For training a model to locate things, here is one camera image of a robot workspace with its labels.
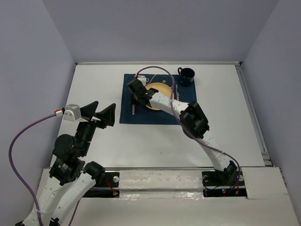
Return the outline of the blue embroidered cloth placemat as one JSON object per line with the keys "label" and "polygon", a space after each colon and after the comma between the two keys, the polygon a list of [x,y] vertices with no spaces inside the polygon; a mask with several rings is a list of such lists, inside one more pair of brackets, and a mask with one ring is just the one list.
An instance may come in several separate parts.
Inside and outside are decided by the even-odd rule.
{"label": "blue embroidered cloth placemat", "polygon": [[[142,105],[135,105],[135,115],[132,115],[132,105],[130,104],[130,90],[127,84],[134,79],[134,74],[125,74],[122,89],[120,124],[142,124],[142,125],[176,125],[174,116],[164,112],[156,111]],[[197,101],[195,82],[189,87],[183,87],[178,79],[179,75],[174,74],[175,82],[179,87],[180,101],[190,103]]]}

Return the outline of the yellow plate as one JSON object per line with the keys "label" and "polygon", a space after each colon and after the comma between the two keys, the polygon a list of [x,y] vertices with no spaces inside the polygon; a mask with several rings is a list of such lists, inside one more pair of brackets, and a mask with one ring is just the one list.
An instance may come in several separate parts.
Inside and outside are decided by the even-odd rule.
{"label": "yellow plate", "polygon": [[150,96],[147,108],[156,111],[164,111],[171,113],[170,96],[174,97],[172,88],[160,82],[155,82],[146,85],[147,93]]}

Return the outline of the dark blue mug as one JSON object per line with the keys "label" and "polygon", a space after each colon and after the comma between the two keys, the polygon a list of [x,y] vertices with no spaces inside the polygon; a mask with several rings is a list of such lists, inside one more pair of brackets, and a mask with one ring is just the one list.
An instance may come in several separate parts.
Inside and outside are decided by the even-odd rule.
{"label": "dark blue mug", "polygon": [[181,68],[179,67],[177,69],[178,74],[179,74],[179,83],[183,87],[189,87],[192,85],[195,77],[195,71],[191,68]]}

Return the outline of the knife with pink handle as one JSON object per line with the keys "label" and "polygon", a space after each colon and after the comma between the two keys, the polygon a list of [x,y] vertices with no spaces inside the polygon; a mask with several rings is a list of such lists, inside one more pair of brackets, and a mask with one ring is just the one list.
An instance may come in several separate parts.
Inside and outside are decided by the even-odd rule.
{"label": "knife with pink handle", "polygon": [[176,88],[176,96],[177,96],[177,100],[180,101],[179,87]]}

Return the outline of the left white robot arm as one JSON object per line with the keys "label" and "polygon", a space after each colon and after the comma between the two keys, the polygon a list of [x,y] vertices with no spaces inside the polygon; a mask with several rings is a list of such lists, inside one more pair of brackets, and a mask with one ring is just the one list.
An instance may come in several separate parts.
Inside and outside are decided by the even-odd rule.
{"label": "left white robot arm", "polygon": [[75,135],[63,134],[55,140],[52,151],[55,162],[39,197],[16,170],[12,148],[9,148],[11,167],[34,200],[32,211],[17,223],[18,226],[60,226],[71,210],[77,210],[80,199],[88,191],[98,191],[109,197],[119,196],[119,191],[111,185],[113,181],[105,176],[103,166],[81,160],[87,155],[95,130],[112,127],[115,123],[116,104],[100,112],[96,111],[97,107],[98,101],[84,107],[70,104],[38,120],[42,122],[57,117],[78,123]]}

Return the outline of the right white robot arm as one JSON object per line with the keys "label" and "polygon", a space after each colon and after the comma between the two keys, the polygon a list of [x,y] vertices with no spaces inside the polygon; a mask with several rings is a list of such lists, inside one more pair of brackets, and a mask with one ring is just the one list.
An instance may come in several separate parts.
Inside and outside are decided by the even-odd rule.
{"label": "right white robot arm", "polygon": [[240,165],[232,156],[204,140],[205,133],[209,131],[208,119],[197,102],[181,102],[162,94],[157,89],[146,89],[142,81],[137,78],[130,81],[127,88],[136,103],[159,109],[175,117],[184,134],[195,140],[211,160],[215,170],[212,180],[223,186],[232,182],[235,182],[233,187],[238,186],[241,175]]}

